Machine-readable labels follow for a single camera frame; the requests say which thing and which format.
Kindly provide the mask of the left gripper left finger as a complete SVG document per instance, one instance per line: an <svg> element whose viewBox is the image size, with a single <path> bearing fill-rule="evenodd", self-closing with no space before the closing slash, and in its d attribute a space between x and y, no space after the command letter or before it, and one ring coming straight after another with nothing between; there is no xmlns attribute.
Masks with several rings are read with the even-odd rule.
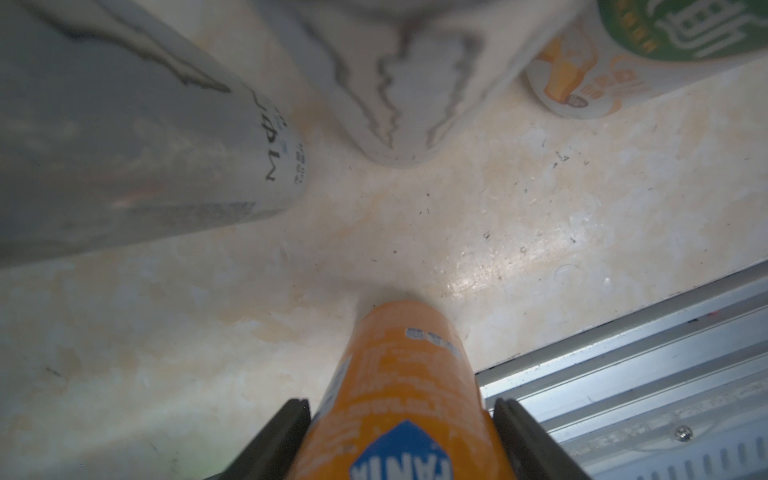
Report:
<svg viewBox="0 0 768 480"><path fill-rule="evenodd" d="M307 399L287 400L217 480L284 479L311 424Z"/></svg>

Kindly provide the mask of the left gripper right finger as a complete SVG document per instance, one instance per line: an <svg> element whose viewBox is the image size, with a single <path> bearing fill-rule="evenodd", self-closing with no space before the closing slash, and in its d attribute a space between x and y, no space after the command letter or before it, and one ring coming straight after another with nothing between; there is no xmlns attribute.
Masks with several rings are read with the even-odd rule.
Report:
<svg viewBox="0 0 768 480"><path fill-rule="evenodd" d="M591 479L516 400L497 399L493 423L518 479Z"/></svg>

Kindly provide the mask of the orange Fanta can back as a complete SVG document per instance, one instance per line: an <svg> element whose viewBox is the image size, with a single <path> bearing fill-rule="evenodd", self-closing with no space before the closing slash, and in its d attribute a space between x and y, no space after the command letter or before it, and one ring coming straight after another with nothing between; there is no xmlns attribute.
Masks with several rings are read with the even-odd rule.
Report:
<svg viewBox="0 0 768 480"><path fill-rule="evenodd" d="M355 326L290 479L512 479L457 331L396 301Z"/></svg>

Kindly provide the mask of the white Monster can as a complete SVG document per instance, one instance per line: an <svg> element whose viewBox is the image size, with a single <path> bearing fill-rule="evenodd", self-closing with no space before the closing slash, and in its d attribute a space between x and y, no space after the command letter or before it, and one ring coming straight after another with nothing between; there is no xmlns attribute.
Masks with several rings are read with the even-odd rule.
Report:
<svg viewBox="0 0 768 480"><path fill-rule="evenodd" d="M582 10L580 1L257 1L373 161L433 157Z"/></svg>
<svg viewBox="0 0 768 480"><path fill-rule="evenodd" d="M306 171L273 102L136 3L2 3L3 267L268 218Z"/></svg>

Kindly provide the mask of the green gold-top can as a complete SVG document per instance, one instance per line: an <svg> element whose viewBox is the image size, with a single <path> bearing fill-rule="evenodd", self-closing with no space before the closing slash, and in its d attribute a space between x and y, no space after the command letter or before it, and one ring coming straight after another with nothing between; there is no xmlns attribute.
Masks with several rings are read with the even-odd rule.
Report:
<svg viewBox="0 0 768 480"><path fill-rule="evenodd" d="M592 1L525 76L554 113L596 119L766 53L764 1Z"/></svg>

